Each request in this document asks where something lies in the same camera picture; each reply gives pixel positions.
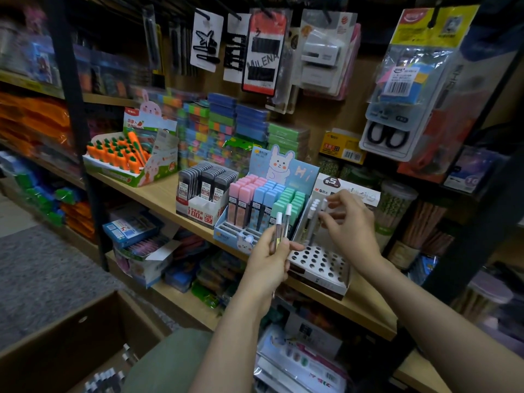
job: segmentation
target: forearm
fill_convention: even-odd
[[[359,268],[407,328],[453,392],[515,392],[524,386],[524,362],[449,306],[374,259]]]
[[[233,297],[213,334],[189,393],[248,393],[260,318],[244,297]]]

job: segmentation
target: shelf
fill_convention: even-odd
[[[247,260],[246,254],[216,241],[213,238],[213,229],[176,213],[175,194],[178,186],[178,174],[138,188],[125,185],[99,173],[95,173],[93,176],[221,249],[240,259]],[[395,314],[382,296],[359,275],[353,276],[350,289],[342,301],[329,297],[293,278],[289,278],[286,284],[387,340],[393,339],[397,333]]]
[[[40,83],[31,78],[22,76],[21,74],[0,70],[0,81],[11,85],[16,85],[17,87],[25,88],[26,90],[64,99],[64,93],[62,89],[48,83]],[[98,103],[101,105],[128,107],[135,107],[137,105],[136,101],[132,99],[115,98],[105,95],[83,94],[83,98],[84,102]]]
[[[22,198],[18,186],[12,183],[9,178],[0,179],[0,185],[4,189],[7,198],[9,198],[12,202],[14,202],[23,210],[28,211],[31,215],[35,217],[36,220],[45,224],[47,227],[49,227],[49,229],[51,229],[64,240],[76,247],[85,256],[87,256],[93,262],[95,262],[95,264],[98,264],[99,266],[101,265],[99,249],[96,244],[91,243],[88,239],[78,234],[76,231],[74,231],[67,225],[56,226],[47,222],[39,211],[37,211],[33,206],[28,204]]]
[[[23,154],[20,153],[20,151],[16,148],[16,146],[13,146],[5,139],[0,139],[0,144],[7,147],[9,150],[14,151],[15,153],[19,154],[22,157],[27,158],[28,160],[33,161],[35,164],[40,165],[41,167],[45,168],[46,170],[52,172],[58,177],[61,177],[62,179],[65,179],[69,183],[72,183],[73,185],[85,190],[85,184],[82,181],[82,178],[78,178],[74,175],[69,174],[69,172],[61,170],[60,168],[55,167],[53,164],[39,159],[37,157],[26,157]]]
[[[163,281],[153,285],[150,289],[145,289],[118,267],[115,263],[113,251],[108,252],[106,257],[108,258],[109,271],[113,276],[164,311],[184,328],[201,328],[204,326],[211,331],[216,329],[220,321],[218,311],[207,307],[190,291],[182,293]],[[187,319],[184,319],[180,310],[185,312],[191,321],[188,322]],[[451,393],[429,361],[416,351],[413,351],[406,358],[399,369],[395,371],[394,377],[420,393]]]

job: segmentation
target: yellow box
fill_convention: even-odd
[[[366,158],[366,151],[358,147],[359,141],[360,139],[341,133],[326,132],[320,153],[362,165]]]

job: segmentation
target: scissors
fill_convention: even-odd
[[[382,130],[380,131],[380,137],[378,139],[373,139],[373,130],[375,129],[376,125],[382,126]],[[396,132],[402,132],[402,140],[400,143],[393,145],[391,143],[391,139],[393,138],[393,135],[395,135]],[[370,124],[370,127],[367,130],[367,140],[375,145],[380,145],[382,142],[385,141],[385,145],[389,147],[390,149],[398,149],[401,148],[406,144],[409,138],[409,131],[402,131],[400,129],[396,129],[393,127],[390,127],[388,125],[380,124],[375,121],[372,121]]]

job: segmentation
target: black metal post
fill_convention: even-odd
[[[449,246],[423,288],[450,304],[486,264],[493,251],[517,228],[524,215],[524,148],[517,150],[482,197],[478,211]],[[401,327],[387,349],[378,356],[374,369],[355,392],[376,391],[385,383],[416,343]]]
[[[87,143],[90,141],[90,133],[87,122],[87,115],[84,109],[84,100],[78,71],[76,69],[76,59],[71,42],[71,28],[66,19],[66,8],[64,0],[43,0],[43,8],[48,18],[49,32],[53,40],[55,49],[56,63],[60,71],[62,89],[65,102],[69,110],[71,129],[75,139],[75,151],[78,155],[82,178],[85,182],[85,189],[88,193],[91,214],[95,225],[95,234],[98,242],[99,257],[102,267],[108,271],[108,262],[105,258],[104,249],[109,248],[108,238],[102,231],[102,224],[107,222],[107,215],[102,204],[99,193],[102,191],[101,182],[88,175],[85,171],[82,155],[86,150]]]

